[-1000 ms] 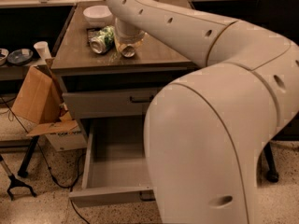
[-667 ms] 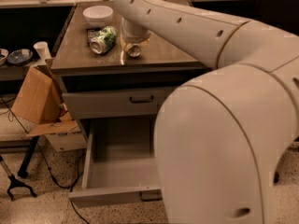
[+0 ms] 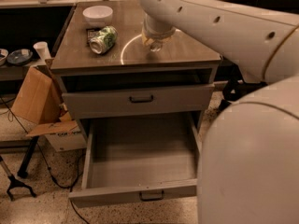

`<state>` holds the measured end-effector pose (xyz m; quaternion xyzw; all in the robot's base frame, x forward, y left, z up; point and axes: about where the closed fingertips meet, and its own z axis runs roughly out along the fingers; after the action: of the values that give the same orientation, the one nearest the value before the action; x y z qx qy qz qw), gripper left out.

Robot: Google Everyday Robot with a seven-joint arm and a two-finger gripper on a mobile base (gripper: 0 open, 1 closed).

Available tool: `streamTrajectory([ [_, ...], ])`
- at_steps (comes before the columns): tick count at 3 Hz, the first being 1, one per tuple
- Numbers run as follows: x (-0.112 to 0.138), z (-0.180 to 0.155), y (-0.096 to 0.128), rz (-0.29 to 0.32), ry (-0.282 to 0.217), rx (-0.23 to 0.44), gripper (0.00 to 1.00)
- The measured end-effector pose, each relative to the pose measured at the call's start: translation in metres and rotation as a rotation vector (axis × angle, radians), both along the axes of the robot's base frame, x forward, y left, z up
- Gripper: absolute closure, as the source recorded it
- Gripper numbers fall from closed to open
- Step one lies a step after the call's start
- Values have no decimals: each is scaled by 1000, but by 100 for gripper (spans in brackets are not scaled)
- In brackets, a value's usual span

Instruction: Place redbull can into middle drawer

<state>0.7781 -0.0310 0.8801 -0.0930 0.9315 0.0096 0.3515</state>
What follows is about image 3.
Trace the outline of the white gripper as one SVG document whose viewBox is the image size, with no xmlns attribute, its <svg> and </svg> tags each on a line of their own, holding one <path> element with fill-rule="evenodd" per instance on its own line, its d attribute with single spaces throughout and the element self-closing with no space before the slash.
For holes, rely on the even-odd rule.
<svg viewBox="0 0 299 224">
<path fill-rule="evenodd" d="M 176 28 L 172 25 L 153 19 L 146 14 L 141 32 L 142 43 L 144 46 L 150 46 L 151 40 L 161 40 L 166 43 L 175 33 Z"/>
</svg>

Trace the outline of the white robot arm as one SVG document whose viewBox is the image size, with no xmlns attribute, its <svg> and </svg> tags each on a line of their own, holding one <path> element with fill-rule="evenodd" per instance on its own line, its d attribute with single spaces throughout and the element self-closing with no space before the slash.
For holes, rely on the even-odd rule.
<svg viewBox="0 0 299 224">
<path fill-rule="evenodd" d="M 299 224 L 297 15 L 219 0 L 139 1 L 148 32 L 178 28 L 266 84 L 206 132 L 199 223 Z"/>
</svg>

